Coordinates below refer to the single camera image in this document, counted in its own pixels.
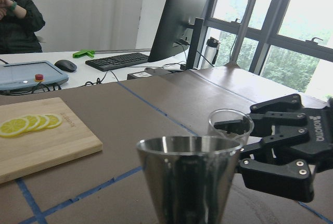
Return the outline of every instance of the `cutting board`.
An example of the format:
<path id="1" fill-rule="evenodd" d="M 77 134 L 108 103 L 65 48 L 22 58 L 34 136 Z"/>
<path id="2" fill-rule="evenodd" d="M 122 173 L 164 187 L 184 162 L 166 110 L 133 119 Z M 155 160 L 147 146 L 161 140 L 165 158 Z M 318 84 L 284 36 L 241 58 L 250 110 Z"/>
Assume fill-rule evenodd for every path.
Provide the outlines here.
<path id="1" fill-rule="evenodd" d="M 0 122 L 46 113 L 61 115 L 62 124 L 12 138 L 0 137 L 0 183 L 102 150 L 102 142 L 58 97 L 0 106 Z"/>

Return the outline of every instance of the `window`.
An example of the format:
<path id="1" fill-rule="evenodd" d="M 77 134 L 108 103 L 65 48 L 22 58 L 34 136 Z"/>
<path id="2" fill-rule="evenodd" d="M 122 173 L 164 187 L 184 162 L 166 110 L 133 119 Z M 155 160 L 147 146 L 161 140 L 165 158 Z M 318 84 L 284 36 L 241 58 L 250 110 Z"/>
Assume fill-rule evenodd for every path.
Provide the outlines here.
<path id="1" fill-rule="evenodd" d="M 323 82 L 319 82 L 323 79 L 320 74 L 328 77 L 333 71 L 333 23 L 330 22 L 333 10 L 329 5 L 323 6 L 327 4 L 323 1 L 255 0 L 245 37 L 240 41 L 237 64 L 324 101 L 333 96 L 332 89 L 320 86 Z M 243 27 L 240 22 L 247 12 L 247 2 L 209 1 L 206 37 L 221 42 L 218 66 L 229 61 L 235 37 L 240 37 L 239 28 Z"/>

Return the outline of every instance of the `water bottle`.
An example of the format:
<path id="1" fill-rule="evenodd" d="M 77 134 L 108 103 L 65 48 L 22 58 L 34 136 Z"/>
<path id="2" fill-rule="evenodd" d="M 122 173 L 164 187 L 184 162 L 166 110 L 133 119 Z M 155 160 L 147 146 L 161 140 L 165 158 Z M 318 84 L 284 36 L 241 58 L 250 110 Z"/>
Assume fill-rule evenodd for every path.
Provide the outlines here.
<path id="1" fill-rule="evenodd" d="M 206 50 L 204 51 L 204 59 L 201 63 L 201 69 L 211 68 L 216 62 L 219 52 L 220 42 L 215 38 L 210 37 L 207 40 Z"/>

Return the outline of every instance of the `black monitor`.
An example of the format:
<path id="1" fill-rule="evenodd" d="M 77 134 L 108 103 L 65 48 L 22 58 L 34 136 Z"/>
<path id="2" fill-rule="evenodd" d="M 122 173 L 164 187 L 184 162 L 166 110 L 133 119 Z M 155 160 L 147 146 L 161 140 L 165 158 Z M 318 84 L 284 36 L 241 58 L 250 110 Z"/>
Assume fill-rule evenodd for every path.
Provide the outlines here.
<path id="1" fill-rule="evenodd" d="M 185 69 L 193 69 L 206 0 L 166 0 L 148 62 L 188 51 Z"/>

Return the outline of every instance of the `glass cup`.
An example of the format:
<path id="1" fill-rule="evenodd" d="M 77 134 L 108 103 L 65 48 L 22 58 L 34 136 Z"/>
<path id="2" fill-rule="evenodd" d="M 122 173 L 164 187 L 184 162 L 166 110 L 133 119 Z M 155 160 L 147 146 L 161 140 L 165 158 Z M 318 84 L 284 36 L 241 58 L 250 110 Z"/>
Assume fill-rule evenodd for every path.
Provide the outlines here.
<path id="1" fill-rule="evenodd" d="M 252 119 L 243 112 L 234 109 L 217 109 L 208 116 L 207 135 L 238 140 L 242 145 L 247 144 L 253 128 Z"/>
<path id="2" fill-rule="evenodd" d="M 242 138 L 169 136 L 137 143 L 160 224 L 220 224 Z"/>

